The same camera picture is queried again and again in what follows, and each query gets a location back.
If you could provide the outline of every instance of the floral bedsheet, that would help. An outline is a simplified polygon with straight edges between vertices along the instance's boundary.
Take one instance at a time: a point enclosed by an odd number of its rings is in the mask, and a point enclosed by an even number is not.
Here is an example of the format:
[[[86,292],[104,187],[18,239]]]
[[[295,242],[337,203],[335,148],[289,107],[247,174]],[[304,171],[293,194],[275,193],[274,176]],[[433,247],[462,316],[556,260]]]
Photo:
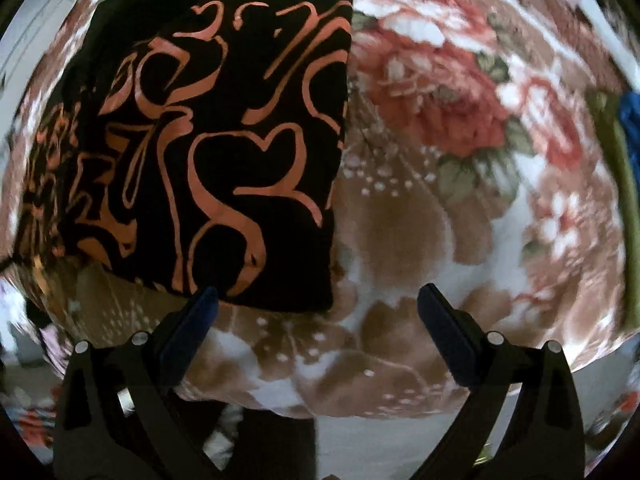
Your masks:
[[[98,1],[74,10],[32,89],[53,80]],[[610,352],[621,338],[625,245],[585,95],[626,83],[596,35],[563,0],[353,6],[334,306],[278,314],[221,304],[183,396],[296,417],[453,409],[465,390],[416,312],[427,282],[513,343],[560,341],[572,368]],[[23,116],[38,97],[27,94]],[[71,258],[44,278],[23,273],[21,285],[42,296],[43,279],[49,312],[98,346],[184,304]]]

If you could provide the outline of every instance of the blue cloth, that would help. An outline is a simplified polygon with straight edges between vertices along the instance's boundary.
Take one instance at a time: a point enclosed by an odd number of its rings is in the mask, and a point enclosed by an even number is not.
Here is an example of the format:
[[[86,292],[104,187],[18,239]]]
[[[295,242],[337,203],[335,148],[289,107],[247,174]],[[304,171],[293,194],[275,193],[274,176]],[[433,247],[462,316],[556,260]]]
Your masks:
[[[626,132],[629,159],[640,189],[640,94],[628,92],[622,96],[618,117]]]

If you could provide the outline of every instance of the black cloth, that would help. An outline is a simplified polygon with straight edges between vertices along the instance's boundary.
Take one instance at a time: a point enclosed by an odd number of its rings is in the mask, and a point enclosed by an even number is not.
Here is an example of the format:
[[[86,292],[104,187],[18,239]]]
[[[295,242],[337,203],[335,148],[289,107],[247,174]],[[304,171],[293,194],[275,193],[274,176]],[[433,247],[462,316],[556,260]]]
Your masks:
[[[351,0],[101,4],[40,125],[20,254],[329,308],[351,13]]]

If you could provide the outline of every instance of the metal screw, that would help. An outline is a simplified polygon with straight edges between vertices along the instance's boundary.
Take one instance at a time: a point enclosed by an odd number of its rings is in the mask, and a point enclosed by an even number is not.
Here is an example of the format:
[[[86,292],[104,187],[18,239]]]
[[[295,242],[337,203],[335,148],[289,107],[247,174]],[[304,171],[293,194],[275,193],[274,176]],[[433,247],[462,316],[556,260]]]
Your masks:
[[[489,332],[486,340],[494,346],[500,346],[504,343],[504,336],[500,332]]]
[[[76,354],[84,354],[89,349],[87,341],[81,341],[76,345]]]
[[[549,341],[546,345],[554,354],[562,352],[562,345],[558,341]]]
[[[131,338],[131,342],[135,346],[142,346],[149,340],[149,334],[146,332],[138,332]]]

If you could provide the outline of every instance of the green cloth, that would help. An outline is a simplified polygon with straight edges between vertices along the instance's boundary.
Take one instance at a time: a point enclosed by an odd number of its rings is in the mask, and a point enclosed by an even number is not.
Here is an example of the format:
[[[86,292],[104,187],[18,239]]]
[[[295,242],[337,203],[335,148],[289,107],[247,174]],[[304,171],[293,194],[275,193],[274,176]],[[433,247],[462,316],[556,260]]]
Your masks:
[[[586,95],[605,161],[618,184],[619,209],[626,245],[625,316],[622,328],[640,328],[640,210],[638,188],[626,150],[625,131],[618,121],[620,97],[603,91]]]

